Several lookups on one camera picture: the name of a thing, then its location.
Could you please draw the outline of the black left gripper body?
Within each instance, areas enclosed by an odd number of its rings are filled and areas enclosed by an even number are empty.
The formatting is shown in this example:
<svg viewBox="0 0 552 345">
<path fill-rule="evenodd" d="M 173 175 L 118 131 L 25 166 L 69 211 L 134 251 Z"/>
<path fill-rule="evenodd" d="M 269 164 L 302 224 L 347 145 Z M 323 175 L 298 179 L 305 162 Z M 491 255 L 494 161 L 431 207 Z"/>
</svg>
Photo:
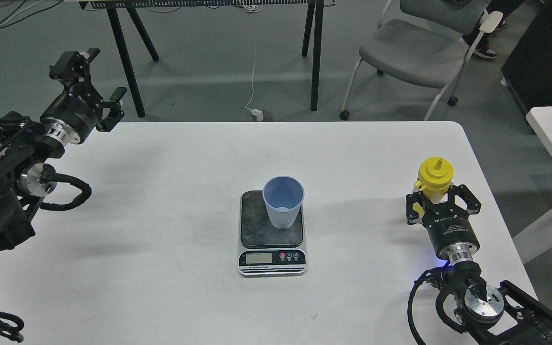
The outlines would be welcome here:
<svg viewBox="0 0 552 345">
<path fill-rule="evenodd" d="M 66 144 L 84 143 L 103 116 L 103 109 L 86 103 L 82 97 L 62 92 L 40 116 L 46 136 Z"/>
</svg>

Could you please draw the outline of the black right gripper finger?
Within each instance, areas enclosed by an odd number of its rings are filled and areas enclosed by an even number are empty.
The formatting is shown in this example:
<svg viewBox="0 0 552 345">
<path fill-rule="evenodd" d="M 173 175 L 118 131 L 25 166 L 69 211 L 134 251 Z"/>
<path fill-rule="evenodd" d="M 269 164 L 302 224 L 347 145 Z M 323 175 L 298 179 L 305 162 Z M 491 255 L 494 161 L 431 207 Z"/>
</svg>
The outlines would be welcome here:
<svg viewBox="0 0 552 345">
<path fill-rule="evenodd" d="M 407 225 L 432 225 L 432 201 L 423 191 L 406 195 Z"/>
<path fill-rule="evenodd" d="M 447 201 L 445 215 L 469 216 L 480 213 L 482 204 L 466 185 L 451 185 L 447 189 Z M 462 199 L 465 208 L 456 205 L 456 197 Z"/>
</svg>

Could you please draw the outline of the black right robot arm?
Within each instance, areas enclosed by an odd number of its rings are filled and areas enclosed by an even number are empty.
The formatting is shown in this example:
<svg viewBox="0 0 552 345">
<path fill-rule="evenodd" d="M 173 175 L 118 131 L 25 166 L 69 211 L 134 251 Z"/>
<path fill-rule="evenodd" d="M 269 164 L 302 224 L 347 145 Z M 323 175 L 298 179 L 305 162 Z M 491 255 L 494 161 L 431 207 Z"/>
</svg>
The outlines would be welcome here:
<svg viewBox="0 0 552 345">
<path fill-rule="evenodd" d="M 407 302 L 408 327 L 424 343 L 413 319 L 416 291 L 424 283 L 438 289 L 435 308 L 442 322 L 467 333 L 480 345 L 552 345 L 552 310 L 508 280 L 498 287 L 481 276 L 473 254 L 480 248 L 469 216 L 481 203 L 465 185 L 451 185 L 445 201 L 433 202 L 423 191 L 406 196 L 408 225 L 427 230 L 441 267 L 428 269 L 414 282 Z"/>
</svg>

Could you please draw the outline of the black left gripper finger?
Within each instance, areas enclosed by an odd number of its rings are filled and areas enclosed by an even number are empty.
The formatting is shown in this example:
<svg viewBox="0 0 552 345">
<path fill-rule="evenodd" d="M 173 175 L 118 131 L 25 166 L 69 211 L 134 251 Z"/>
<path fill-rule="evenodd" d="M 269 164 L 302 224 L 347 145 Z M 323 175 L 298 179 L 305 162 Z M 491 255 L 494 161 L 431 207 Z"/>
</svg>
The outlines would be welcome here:
<svg viewBox="0 0 552 345">
<path fill-rule="evenodd" d="M 96 124 L 96 129 L 100 132 L 110 132 L 124 117 L 125 112 L 121 110 L 121 99 L 125 96 L 127 88 L 117 87 L 108 101 L 100 100 L 96 103 L 96 109 L 103 111 L 109 109 L 106 116 L 101 116 Z"/>
<path fill-rule="evenodd" d="M 59 81 L 67 94 L 92 96 L 96 90 L 91 81 L 90 62 L 100 52 L 96 47 L 89 48 L 86 52 L 63 52 L 55 65 L 49 67 L 49 77 Z"/>
</svg>

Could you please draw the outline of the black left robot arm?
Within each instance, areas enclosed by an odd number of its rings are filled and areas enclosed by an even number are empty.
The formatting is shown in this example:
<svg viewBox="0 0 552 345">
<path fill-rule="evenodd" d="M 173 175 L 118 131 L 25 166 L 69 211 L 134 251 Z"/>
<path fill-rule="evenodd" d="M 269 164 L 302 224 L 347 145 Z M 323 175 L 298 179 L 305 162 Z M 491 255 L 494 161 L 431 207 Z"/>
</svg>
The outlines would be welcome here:
<svg viewBox="0 0 552 345">
<path fill-rule="evenodd" d="M 39 209 L 71 210 L 90 198 L 87 183 L 46 161 L 60 159 L 68 144 L 84 143 L 94 129 L 111 131 L 124 117 L 125 87 L 105 100 L 92 85 L 90 63 L 99 53 L 96 47 L 64 52 L 50 66 L 63 91 L 39 121 L 14 111 L 0 117 L 0 251 L 35 236 L 31 221 Z"/>
</svg>

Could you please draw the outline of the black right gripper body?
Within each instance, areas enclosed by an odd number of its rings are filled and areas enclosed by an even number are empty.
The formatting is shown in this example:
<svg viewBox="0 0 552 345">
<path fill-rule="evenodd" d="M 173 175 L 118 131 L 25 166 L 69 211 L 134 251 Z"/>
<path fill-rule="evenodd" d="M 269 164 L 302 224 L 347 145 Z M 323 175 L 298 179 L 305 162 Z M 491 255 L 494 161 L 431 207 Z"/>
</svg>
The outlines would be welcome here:
<svg viewBox="0 0 552 345">
<path fill-rule="evenodd" d="M 422 207 L 421 224 L 427 230 L 436 257 L 452 265 L 473 262 L 480 243 L 469 221 L 479 209 L 463 209 L 458 205 L 441 202 Z"/>
</svg>

